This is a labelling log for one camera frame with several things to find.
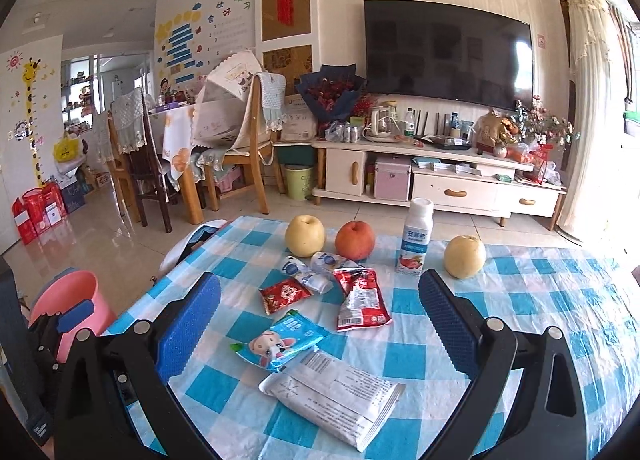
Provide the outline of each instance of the snack packet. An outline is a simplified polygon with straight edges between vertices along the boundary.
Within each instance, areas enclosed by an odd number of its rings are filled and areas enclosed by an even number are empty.
[[[385,425],[405,385],[358,370],[320,350],[308,351],[258,389],[363,452]]]
[[[231,350],[251,364],[279,373],[288,361],[328,335],[327,330],[297,310],[289,310],[258,337],[248,343],[234,343]]]
[[[262,294],[264,311],[269,315],[311,296],[311,293],[296,280],[279,281],[275,285],[261,289],[260,294]]]
[[[334,277],[346,296],[338,312],[338,332],[391,323],[373,269],[335,269]]]
[[[359,265],[340,255],[317,252],[311,257],[311,270],[318,273],[333,274],[334,269],[357,269]]]
[[[293,277],[300,285],[314,294],[324,294],[333,286],[329,278],[313,272],[305,263],[293,256],[287,256],[281,271],[283,274]]]

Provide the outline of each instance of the red tassel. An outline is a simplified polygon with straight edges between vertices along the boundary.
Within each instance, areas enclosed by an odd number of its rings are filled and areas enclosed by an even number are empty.
[[[293,0],[277,0],[278,21],[286,26],[293,25]]]

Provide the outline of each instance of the white curtain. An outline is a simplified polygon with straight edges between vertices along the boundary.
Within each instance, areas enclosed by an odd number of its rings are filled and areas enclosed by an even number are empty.
[[[567,0],[575,129],[570,182],[558,225],[583,242],[603,238],[618,181],[620,121],[626,81],[620,44],[606,0]]]

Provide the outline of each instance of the black screen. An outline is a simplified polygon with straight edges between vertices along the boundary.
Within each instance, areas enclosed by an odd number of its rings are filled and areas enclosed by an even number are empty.
[[[365,0],[367,90],[531,108],[529,25],[434,2]]]

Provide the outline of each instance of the tv stand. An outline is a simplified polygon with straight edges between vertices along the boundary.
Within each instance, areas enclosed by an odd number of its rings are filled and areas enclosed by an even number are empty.
[[[372,193],[365,193],[367,160],[372,160],[372,154],[380,153],[434,157],[442,161],[470,163],[480,169],[486,176],[413,166],[410,199],[428,198],[440,211],[498,217],[502,227],[512,213],[552,217],[555,222],[554,214],[566,194],[562,188],[550,184],[500,182],[495,179],[495,174],[513,177],[516,170],[530,171],[533,165],[492,155],[478,155],[475,148],[449,151],[432,149],[428,145],[417,147],[412,141],[396,144],[368,141],[330,143],[318,139],[311,145],[318,149],[318,185],[313,190],[316,205],[322,198],[336,198],[407,207],[409,201],[380,199]]]

